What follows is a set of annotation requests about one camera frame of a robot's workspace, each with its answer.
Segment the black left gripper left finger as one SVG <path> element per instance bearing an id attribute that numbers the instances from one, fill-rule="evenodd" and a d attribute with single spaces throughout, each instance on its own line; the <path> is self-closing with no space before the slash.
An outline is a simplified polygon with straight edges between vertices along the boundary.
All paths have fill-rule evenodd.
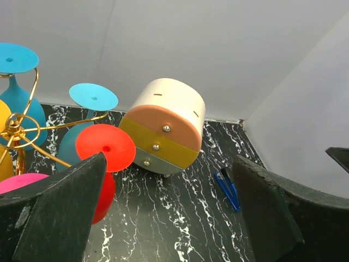
<path id="1" fill-rule="evenodd" d="M 82 261 L 105 173 L 100 152 L 1 194 L 1 261 Z"/>

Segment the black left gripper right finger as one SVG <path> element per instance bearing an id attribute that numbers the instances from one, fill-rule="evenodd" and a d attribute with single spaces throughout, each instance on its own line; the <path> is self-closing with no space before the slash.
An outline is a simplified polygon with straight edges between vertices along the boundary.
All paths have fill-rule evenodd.
<path id="1" fill-rule="evenodd" d="M 232 173 L 256 261 L 348 261 L 348 199 L 242 156 Z"/>

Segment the pink wine glass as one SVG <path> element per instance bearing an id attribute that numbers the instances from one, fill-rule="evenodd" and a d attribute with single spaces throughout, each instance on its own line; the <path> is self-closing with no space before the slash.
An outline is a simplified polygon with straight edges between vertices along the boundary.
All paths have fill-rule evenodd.
<path id="1" fill-rule="evenodd" d="M 17 176 L 13 176 L 10 178 L 7 178 L 0 183 L 0 193 L 4 194 L 7 192 L 11 192 L 13 190 L 22 188 L 26 185 L 29 185 L 31 183 L 35 183 L 39 180 L 42 180 L 44 178 L 47 178 L 48 175 L 46 174 L 40 174 L 40 173 L 25 173 Z"/>

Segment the red wine glass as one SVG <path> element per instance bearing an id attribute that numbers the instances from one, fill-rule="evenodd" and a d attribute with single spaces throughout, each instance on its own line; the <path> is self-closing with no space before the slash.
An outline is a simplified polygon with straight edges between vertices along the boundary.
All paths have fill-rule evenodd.
<path id="1" fill-rule="evenodd" d="M 77 155 L 84 160 L 102 152 L 106 158 L 106 174 L 92 223 L 107 215 L 116 192 L 113 173 L 130 166 L 136 156 L 132 138 L 123 130 L 109 124 L 94 124 L 85 128 L 75 142 Z"/>

